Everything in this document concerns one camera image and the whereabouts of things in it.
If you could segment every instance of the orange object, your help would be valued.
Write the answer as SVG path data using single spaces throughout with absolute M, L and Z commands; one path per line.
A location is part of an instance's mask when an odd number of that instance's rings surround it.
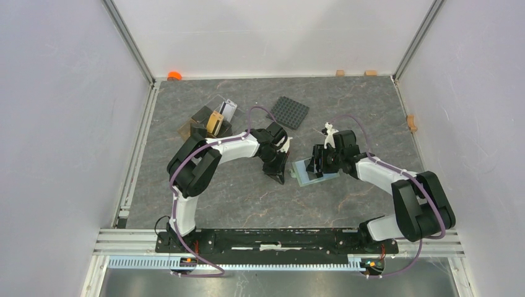
M 181 80 L 181 79 L 182 79 L 182 75 L 180 75 L 180 73 L 177 71 L 171 71 L 170 73 L 168 73 L 168 80 Z
M 414 115 L 413 114 L 409 114 L 407 116 L 407 124 L 409 125 L 409 129 L 410 129 L 411 133 L 414 133 L 415 131 L 417 131 L 417 127 L 414 124 Z
M 375 70 L 367 70 L 367 71 L 365 71 L 365 76 L 377 76 L 377 71 L 375 71 Z

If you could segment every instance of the floor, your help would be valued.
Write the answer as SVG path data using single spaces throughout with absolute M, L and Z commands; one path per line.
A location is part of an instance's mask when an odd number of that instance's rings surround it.
M 409 261 L 388 259 L 386 272 Z M 180 279 L 165 270 L 108 269 L 100 296 L 459 296 L 446 258 L 420 259 L 399 276 L 368 281 L 357 272 L 227 273 Z
M 297 130 L 287 129 L 291 162 L 309 158 L 314 144 L 324 141 L 324 123 L 344 113 L 361 119 L 371 137 L 372 151 L 401 168 L 421 171 L 404 111 L 389 77 L 309 77 L 278 79 L 187 80 L 162 82 L 132 198 L 127 228 L 152 229 L 171 210 L 166 166 L 183 140 L 177 133 L 185 121 L 211 100 L 228 98 L 238 104 L 232 123 L 246 127 L 250 106 L 271 108 L 280 96 L 310 107 Z M 254 110 L 252 126 L 270 120 Z M 362 133 L 350 119 L 335 125 L 353 129 L 362 151 Z M 280 185 L 263 174 L 259 158 L 222 164 L 210 186 L 199 196 L 196 212 L 201 228 L 278 228 L 300 226 L 357 226 L 370 218 L 393 213 L 391 197 L 377 187 L 341 173 L 338 178 L 300 187 L 288 173 Z

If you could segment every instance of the white wall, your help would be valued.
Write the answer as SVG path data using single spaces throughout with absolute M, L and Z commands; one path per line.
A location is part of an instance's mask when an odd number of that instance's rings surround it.
M 0 4 L 0 296 L 78 296 L 147 83 L 100 0 Z
M 392 74 L 432 0 L 116 0 L 156 77 Z
M 518 0 L 446 1 L 401 77 L 479 296 L 523 295 L 524 14 Z

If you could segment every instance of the black cable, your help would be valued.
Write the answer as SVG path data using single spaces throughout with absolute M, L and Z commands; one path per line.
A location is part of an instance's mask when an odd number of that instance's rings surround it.
M 157 225 L 160 222 L 160 220 L 162 220 L 163 218 L 168 218 L 168 220 L 169 220 L 170 216 L 169 215 L 163 215 L 162 217 L 158 218 L 157 222 L 155 222 L 155 227 L 153 228 L 153 230 L 155 230 L 155 234 L 157 235 L 157 237 L 158 237 Z

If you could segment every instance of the marble surface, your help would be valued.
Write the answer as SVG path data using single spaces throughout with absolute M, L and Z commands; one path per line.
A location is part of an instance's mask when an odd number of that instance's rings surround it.
M 127 228 L 154 227 L 170 214 L 171 193 L 166 166 L 183 144 L 177 129 L 202 105 L 217 95 L 238 104 L 271 108 L 280 96 L 310 107 L 297 130 L 286 128 L 291 140 L 291 162 L 309 158 L 320 133 L 331 118 L 357 116 L 371 138 L 372 151 L 401 168 L 421 171 L 422 166 L 408 131 L 404 111 L 389 77 L 309 77 L 278 79 L 188 80 L 162 82 L 144 150 Z M 254 110 L 252 126 L 267 127 L 265 113 Z M 239 127 L 246 127 L 246 116 Z M 362 133 L 351 119 L 340 120 L 338 130 L 353 129 L 365 148 Z M 259 158 L 224 163 L 210 186 L 199 196 L 196 212 L 201 228 L 277 228 L 300 226 L 357 226 L 370 218 L 393 213 L 391 197 L 372 186 L 341 174 L 339 178 L 300 187 L 286 173 L 280 185 L 265 176 Z

